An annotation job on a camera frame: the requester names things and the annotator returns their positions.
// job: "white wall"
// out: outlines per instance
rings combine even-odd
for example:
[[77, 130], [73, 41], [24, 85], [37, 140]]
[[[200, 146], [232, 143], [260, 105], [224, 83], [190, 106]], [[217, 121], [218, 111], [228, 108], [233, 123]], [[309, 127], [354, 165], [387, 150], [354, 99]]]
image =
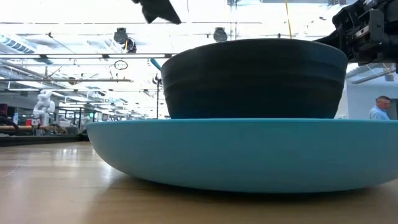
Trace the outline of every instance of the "white wall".
[[369, 110], [376, 104], [376, 98], [384, 95], [398, 99], [398, 87], [348, 85], [348, 112], [350, 119], [369, 119]]

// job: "light blue plate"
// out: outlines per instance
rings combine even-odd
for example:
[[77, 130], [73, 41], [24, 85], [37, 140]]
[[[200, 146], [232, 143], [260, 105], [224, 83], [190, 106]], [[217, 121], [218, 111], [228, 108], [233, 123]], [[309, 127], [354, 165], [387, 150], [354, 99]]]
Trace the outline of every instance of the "light blue plate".
[[197, 189], [305, 193], [398, 178], [398, 122], [168, 119], [91, 123], [96, 152], [134, 177]]

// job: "spotlight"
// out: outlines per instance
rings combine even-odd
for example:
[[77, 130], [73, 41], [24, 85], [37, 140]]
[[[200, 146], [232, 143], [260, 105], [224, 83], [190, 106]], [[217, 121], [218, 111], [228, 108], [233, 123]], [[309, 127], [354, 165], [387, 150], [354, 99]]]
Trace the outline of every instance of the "spotlight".
[[68, 79], [71, 80], [70, 82], [68, 82], [69, 84], [71, 84], [71, 85], [76, 85], [77, 84], [77, 82], [72, 82], [72, 80], [76, 80], [75, 77], [69, 77]]
[[126, 28], [117, 28], [113, 35], [113, 39], [116, 43], [122, 45], [122, 49], [126, 50], [127, 53], [133, 54], [137, 52], [136, 42], [127, 35]]
[[224, 27], [216, 27], [216, 30], [214, 31], [213, 34], [214, 40], [218, 42], [225, 42], [228, 39], [228, 36], [226, 35], [225, 28]]

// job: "desk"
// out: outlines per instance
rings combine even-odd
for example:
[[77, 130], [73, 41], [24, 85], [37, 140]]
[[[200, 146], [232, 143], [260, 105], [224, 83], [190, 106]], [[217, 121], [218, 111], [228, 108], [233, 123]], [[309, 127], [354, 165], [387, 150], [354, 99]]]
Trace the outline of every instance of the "desk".
[[2, 147], [0, 223], [389, 224], [398, 223], [398, 181], [333, 194], [231, 194], [133, 179], [88, 142]]

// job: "wooden table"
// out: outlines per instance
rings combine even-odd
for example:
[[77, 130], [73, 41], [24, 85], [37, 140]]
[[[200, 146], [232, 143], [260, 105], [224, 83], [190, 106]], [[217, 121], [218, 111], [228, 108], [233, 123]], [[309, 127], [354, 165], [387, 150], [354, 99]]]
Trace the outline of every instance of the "wooden table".
[[89, 143], [3, 147], [0, 223], [398, 223], [398, 182], [317, 195], [207, 192], [128, 177]]

